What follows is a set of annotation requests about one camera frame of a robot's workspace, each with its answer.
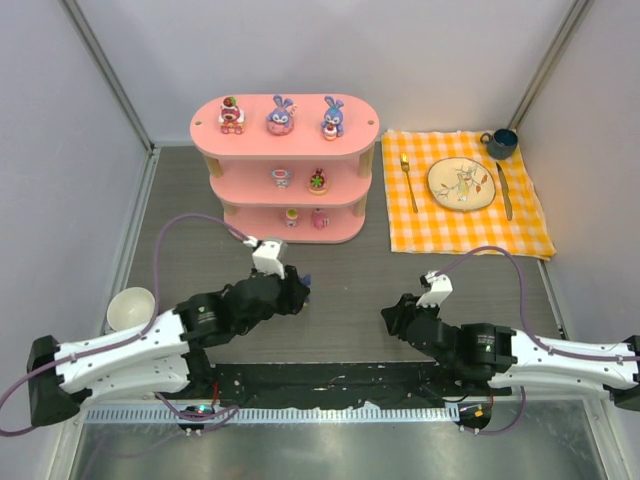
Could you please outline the purple bunny with cake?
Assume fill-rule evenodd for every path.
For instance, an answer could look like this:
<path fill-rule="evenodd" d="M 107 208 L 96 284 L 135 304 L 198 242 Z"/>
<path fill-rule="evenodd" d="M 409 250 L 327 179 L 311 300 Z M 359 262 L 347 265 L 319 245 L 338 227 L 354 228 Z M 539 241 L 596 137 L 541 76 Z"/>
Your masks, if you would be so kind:
<path fill-rule="evenodd" d="M 327 141 L 333 141 L 344 134 L 344 113 L 342 111 L 344 103 L 340 99 L 326 95 L 324 101 L 328 105 L 321 123 L 322 134 Z"/>

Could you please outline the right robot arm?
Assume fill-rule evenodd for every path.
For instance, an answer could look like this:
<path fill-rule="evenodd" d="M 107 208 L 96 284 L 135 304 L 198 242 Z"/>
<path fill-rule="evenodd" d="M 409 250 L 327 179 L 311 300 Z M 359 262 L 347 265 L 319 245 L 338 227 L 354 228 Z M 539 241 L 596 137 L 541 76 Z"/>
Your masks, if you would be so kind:
<path fill-rule="evenodd" d="M 618 408 L 639 410 L 639 338 L 583 343 L 533 337 L 490 323 L 452 326 L 438 306 L 412 294 L 381 310 L 390 335 L 435 360 L 445 378 L 494 390 L 559 389 L 607 396 Z"/>

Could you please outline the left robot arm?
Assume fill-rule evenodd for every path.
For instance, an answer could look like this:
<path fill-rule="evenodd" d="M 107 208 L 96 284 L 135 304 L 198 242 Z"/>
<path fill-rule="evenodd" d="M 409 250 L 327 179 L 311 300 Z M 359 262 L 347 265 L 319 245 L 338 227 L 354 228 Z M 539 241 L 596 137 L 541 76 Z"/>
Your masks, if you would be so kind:
<path fill-rule="evenodd" d="M 206 349 L 275 315 L 298 314 L 310 292 L 310 276 L 287 265 L 283 275 L 253 271 L 219 291 L 196 294 L 151 325 L 79 342 L 40 337 L 27 362 L 31 425 L 66 421 L 102 399 L 198 393 L 211 382 Z"/>

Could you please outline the red yellow bird toy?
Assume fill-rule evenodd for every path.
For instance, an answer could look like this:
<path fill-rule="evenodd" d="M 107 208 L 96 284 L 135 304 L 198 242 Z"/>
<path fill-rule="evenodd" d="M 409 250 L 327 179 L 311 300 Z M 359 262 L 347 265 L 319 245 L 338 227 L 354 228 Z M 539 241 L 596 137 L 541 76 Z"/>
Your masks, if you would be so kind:
<path fill-rule="evenodd" d="M 308 289 L 311 289 L 311 275 L 306 274 L 300 278 L 300 282 L 305 285 Z M 304 301 L 304 305 L 307 306 L 310 302 L 310 295 L 307 295 Z"/>

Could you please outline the pink bear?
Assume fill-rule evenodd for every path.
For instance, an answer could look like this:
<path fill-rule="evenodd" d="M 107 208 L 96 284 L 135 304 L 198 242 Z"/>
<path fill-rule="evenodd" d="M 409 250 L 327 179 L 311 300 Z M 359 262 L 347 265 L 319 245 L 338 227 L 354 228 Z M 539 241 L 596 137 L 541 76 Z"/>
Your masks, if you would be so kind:
<path fill-rule="evenodd" d="M 322 168 L 317 168 L 310 176 L 308 190 L 314 195 L 323 195 L 328 191 L 328 180 Z"/>
<path fill-rule="evenodd" d="M 222 100 L 218 123 L 223 134 L 241 135 L 244 133 L 245 112 L 239 107 L 234 96 L 227 96 Z"/>

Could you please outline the pink pig toy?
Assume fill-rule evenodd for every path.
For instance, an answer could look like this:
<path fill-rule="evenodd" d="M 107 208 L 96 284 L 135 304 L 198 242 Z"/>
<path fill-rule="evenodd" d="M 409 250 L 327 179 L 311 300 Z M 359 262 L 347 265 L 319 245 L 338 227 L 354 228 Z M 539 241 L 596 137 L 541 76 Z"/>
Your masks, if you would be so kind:
<path fill-rule="evenodd" d="M 317 208 L 312 212 L 311 222 L 314 228 L 321 230 L 329 225 L 330 219 L 324 210 Z"/>

